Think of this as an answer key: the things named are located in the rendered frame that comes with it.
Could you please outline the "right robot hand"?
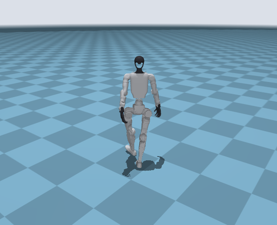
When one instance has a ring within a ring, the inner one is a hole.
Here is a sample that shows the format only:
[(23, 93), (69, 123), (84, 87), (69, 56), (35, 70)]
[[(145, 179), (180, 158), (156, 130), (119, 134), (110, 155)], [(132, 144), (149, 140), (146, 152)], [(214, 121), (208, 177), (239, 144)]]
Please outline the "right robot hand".
[(156, 107), (155, 111), (157, 111), (157, 113), (155, 114), (157, 115), (156, 117), (160, 117), (161, 116), (160, 104), (158, 104), (158, 107)]

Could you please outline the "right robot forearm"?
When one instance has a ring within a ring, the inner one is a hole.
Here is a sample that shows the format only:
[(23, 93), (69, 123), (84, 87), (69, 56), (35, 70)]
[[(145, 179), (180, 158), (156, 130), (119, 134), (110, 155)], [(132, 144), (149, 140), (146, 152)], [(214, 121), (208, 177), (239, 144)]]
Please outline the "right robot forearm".
[(153, 97), (155, 100), (155, 106), (158, 107), (158, 104), (160, 104), (158, 90), (157, 90), (157, 94), (153, 95)]

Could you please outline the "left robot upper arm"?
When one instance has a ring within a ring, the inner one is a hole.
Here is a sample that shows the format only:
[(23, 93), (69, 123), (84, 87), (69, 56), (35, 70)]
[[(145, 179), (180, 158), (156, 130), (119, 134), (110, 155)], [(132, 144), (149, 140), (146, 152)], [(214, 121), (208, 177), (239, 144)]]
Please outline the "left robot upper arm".
[(123, 91), (124, 91), (124, 96), (126, 96), (128, 94), (127, 89), (128, 89), (128, 83), (129, 83), (129, 80), (130, 80), (130, 76), (131, 76), (131, 73), (130, 74), (125, 74), (124, 78), (123, 78), (122, 87), (123, 87)]

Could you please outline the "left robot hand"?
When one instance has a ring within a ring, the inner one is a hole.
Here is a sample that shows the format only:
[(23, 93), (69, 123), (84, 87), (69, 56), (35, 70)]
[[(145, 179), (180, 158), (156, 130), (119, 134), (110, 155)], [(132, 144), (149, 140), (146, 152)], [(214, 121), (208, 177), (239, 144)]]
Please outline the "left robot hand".
[(121, 116), (122, 121), (123, 121), (124, 123), (128, 123), (128, 122), (127, 122), (127, 121), (125, 121), (125, 119), (124, 119), (124, 114), (123, 114), (123, 112), (124, 112), (124, 108), (123, 108), (123, 107), (121, 107), (120, 109), (121, 109), (121, 111), (120, 111), (120, 116)]

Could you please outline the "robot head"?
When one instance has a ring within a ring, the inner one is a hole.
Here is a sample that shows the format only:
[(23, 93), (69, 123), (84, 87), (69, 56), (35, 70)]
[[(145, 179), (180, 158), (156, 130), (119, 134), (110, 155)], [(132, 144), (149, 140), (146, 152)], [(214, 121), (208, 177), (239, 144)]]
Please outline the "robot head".
[(138, 64), (143, 63), (143, 64), (142, 64), (142, 67), (143, 67), (143, 65), (144, 65), (144, 58), (143, 58), (142, 56), (137, 56), (137, 57), (135, 58), (135, 67), (137, 68), (137, 70), (136, 70), (136, 72), (134, 72), (134, 73), (136, 73), (136, 74), (143, 74), (144, 72), (142, 72), (142, 67), (141, 67), (141, 68), (138, 68), (138, 67), (136, 66), (136, 63), (138, 63)]

